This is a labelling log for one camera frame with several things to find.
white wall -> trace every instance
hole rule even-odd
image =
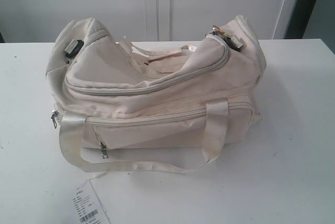
[[[245,15],[261,39],[283,37],[295,0],[0,0],[6,42],[54,41],[72,19],[95,16],[116,40],[201,40]]]
[[[304,38],[321,38],[335,52],[335,0],[317,0]]]

white table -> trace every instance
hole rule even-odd
[[[118,172],[91,180],[111,223],[334,223],[335,56],[321,40],[261,46],[267,69],[255,96],[263,120],[247,139],[192,174]],[[94,175],[60,152],[44,77],[51,47],[0,44],[3,224],[62,223],[67,196]]]

cream duffel bag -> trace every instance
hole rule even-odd
[[[120,43],[94,18],[58,36],[46,74],[65,159],[86,172],[185,169],[157,161],[91,163],[81,147],[201,147],[204,165],[259,117],[253,90],[266,66],[248,21],[213,26],[196,48],[144,50]]]

zipper pull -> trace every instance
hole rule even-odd
[[[108,158],[107,147],[104,143],[102,143],[102,141],[100,141],[100,147],[101,147],[101,154],[103,156],[103,159],[107,159]]]
[[[53,110],[52,114],[51,114],[51,119],[52,119],[53,126],[54,126],[55,129],[57,128],[57,121],[56,121],[55,117],[58,116],[58,113],[59,113],[58,111]]]

label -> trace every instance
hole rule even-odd
[[[73,216],[77,217],[77,221],[72,223],[110,224],[90,181],[77,188],[72,202],[75,211]]]

